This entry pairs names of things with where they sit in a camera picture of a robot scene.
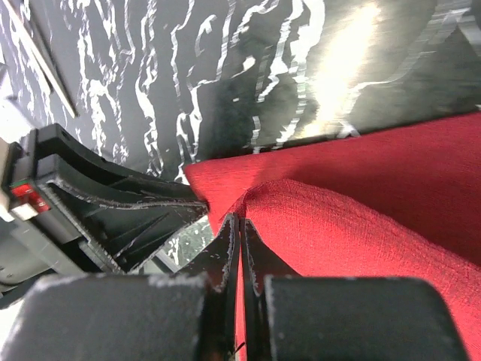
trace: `black plastic part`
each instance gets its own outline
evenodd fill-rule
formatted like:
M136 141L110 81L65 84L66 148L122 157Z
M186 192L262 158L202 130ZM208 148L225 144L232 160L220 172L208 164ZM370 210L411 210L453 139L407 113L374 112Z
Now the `black plastic part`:
M34 277L29 278L27 281L22 282L18 287L13 288L10 291L0 294L0 310L7 309L15 302L21 300L25 294L30 290L30 287L42 276L52 274L52 270L46 270Z
M226 359L235 351L234 323L239 253L239 222L236 215L228 214L216 238L178 271L180 275L191 277L202 273L208 275L213 290L210 332L216 335L216 349L222 350Z
M18 242L18 230L18 223L0 219L0 293L49 268L48 264Z
M42 278L25 299L2 360L201 359L205 281L202 276Z
M447 306L412 278L270 278L271 357L467 361Z
M10 198L11 202L16 200L10 193L10 186L14 179L14 164L19 158L21 158L22 152L23 150L18 143L11 143L8 146L7 161L5 162L5 167L3 170L3 178L0 180L2 191Z
M83 270L73 262L48 237L42 234L32 224L16 221L17 227L11 234L45 265L61 275L82 275Z
M50 210L27 223L89 271L136 271L207 212L190 187L107 162L57 124L32 130L21 145L2 186L37 192Z
M152 262L154 265L156 265L156 267L158 269L160 269L162 272L166 273L166 274L170 274L170 273L173 273L174 270L172 270L171 268L169 268L163 261L160 260L160 258L158 258L157 256L154 256L152 258Z

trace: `wooden stick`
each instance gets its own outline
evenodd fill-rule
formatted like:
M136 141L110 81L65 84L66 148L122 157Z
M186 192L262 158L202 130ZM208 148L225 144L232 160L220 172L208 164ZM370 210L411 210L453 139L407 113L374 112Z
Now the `wooden stick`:
M20 34L20 39L22 40L23 45L29 48L30 51L33 53L42 71L45 73L45 75L47 76L47 79L52 84L52 87L59 95L60 101L65 106L65 108L67 109L71 117L75 118L77 116L77 113L75 112L74 107L71 105L70 101L67 98L67 95L65 94L59 82L55 78L55 75L53 75L49 66L45 62L45 59L43 58L42 54L38 50L37 46L35 45L35 42L30 37L29 32L27 32L25 27L23 26L22 20L18 17L17 13L15 12L14 8L12 7L11 3L8 0L3 0L3 3L5 4L5 7L7 7L8 13L10 14L10 18L14 22L14 25Z

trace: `black marbled surface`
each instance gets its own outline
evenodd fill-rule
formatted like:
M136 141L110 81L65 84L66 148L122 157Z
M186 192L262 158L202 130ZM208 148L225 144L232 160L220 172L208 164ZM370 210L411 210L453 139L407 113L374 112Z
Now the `black marbled surface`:
M60 123L105 158L169 180L186 182L184 167L205 159L481 105L479 0L12 3L79 114L45 86L0 2L1 46L32 124Z

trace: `red fabric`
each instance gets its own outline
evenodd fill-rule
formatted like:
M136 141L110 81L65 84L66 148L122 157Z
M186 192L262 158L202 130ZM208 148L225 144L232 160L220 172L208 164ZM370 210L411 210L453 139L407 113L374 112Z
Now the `red fabric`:
M480 133L476 114L202 162L187 177L214 231L234 205L303 275L430 281L481 361Z

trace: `red light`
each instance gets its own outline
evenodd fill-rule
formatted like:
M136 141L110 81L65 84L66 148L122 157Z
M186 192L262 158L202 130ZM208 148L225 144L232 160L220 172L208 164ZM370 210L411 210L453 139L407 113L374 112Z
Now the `red light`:
M33 190L29 184L22 184L21 186L12 188L12 193L16 196L22 204L29 203L38 213L48 211L50 207L40 197L40 195Z

